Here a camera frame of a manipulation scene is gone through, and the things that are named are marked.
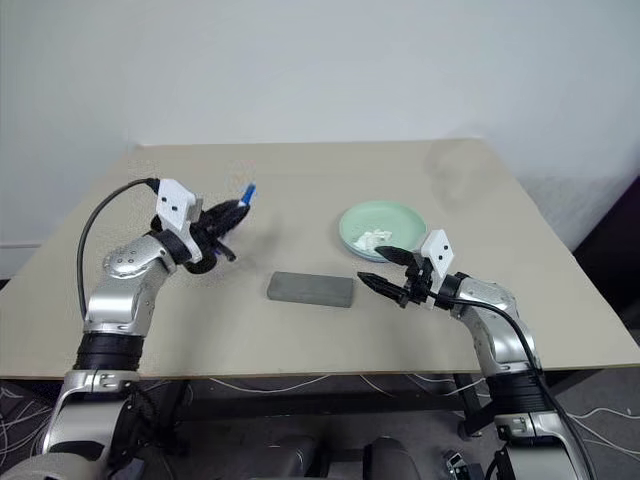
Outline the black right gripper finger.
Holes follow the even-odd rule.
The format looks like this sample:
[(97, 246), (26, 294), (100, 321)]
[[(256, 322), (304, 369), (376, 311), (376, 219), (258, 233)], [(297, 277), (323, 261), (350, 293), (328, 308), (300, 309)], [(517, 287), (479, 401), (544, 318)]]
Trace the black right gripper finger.
[(396, 304), (406, 303), (406, 290), (395, 285), (377, 274), (371, 272), (358, 272), (358, 278), (375, 293), (382, 295)]
[(414, 254), (399, 247), (390, 245), (378, 246), (375, 248), (375, 252), (396, 265), (411, 267), (416, 264)]

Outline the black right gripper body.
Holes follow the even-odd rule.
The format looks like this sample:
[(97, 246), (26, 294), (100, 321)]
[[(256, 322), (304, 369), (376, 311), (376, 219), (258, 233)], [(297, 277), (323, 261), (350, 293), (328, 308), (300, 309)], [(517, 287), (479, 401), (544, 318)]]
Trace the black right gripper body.
[(401, 254), (399, 264), (406, 267), (405, 293), (398, 300), (399, 306), (406, 307), (409, 302), (417, 305), (425, 303), (433, 283), (431, 260), (416, 254)]

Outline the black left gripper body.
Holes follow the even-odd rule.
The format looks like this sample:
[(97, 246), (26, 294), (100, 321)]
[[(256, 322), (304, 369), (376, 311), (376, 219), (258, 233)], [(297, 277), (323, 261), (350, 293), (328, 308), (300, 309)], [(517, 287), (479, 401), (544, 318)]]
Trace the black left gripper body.
[(215, 251), (218, 241), (226, 235), (221, 213), (215, 208), (202, 211), (197, 222), (191, 224), (191, 237), (201, 251)]

